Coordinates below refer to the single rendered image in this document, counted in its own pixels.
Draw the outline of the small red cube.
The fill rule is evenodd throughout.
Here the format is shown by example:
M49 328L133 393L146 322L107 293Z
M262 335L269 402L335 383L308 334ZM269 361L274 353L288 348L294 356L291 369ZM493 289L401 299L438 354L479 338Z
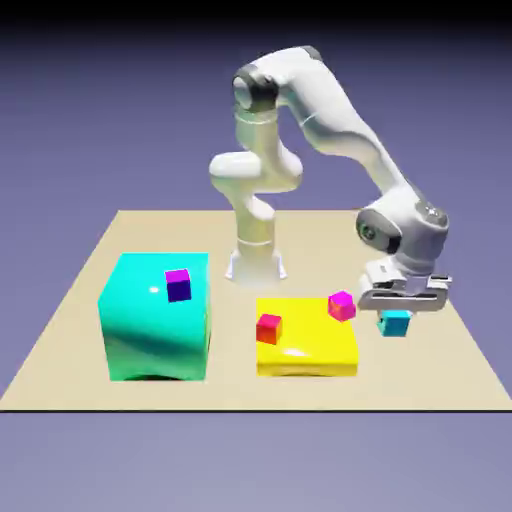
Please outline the small red cube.
M282 317L264 313L256 323L256 340L276 345L282 334Z

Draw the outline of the small pink cube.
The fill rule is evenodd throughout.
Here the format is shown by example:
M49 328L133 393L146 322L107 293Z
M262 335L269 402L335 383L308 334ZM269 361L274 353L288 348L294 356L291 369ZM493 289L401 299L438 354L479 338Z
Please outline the small pink cube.
M350 293L341 290L328 297L328 314L339 322L356 316L356 305Z

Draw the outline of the large yellow box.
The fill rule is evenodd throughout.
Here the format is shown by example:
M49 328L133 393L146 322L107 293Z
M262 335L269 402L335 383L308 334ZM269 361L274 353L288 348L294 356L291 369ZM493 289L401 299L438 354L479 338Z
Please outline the large yellow box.
M328 314L326 298L259 298L256 323L264 313L282 317L276 345L256 340L259 376L347 377L357 374L359 351L351 320Z

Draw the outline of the large cyan box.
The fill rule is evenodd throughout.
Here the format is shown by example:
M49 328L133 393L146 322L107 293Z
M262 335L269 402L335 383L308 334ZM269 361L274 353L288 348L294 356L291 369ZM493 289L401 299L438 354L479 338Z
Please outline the large cyan box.
M165 272L186 268L192 297L169 303ZM125 252L98 299L112 381L205 378L211 336L209 255Z

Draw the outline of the small purple cube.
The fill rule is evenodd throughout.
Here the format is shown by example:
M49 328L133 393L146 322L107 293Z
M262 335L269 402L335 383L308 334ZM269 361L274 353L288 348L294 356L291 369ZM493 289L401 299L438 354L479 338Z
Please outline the small purple cube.
M167 297L169 303L188 301L192 297L191 280L186 268L165 272Z

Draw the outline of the small cyan cube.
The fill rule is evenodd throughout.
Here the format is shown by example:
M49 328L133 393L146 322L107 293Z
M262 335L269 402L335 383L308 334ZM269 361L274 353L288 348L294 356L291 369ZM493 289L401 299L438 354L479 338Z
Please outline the small cyan cube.
M385 310L379 313L377 327L384 337L405 337L412 313L407 310Z

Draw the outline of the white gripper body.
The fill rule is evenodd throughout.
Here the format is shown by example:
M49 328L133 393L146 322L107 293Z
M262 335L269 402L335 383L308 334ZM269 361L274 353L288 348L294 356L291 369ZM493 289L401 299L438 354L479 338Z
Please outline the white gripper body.
M405 310L410 312L434 312L441 310L448 298L448 284L434 283L421 293L406 295L402 290L372 288L368 283L357 284L357 305L361 310Z

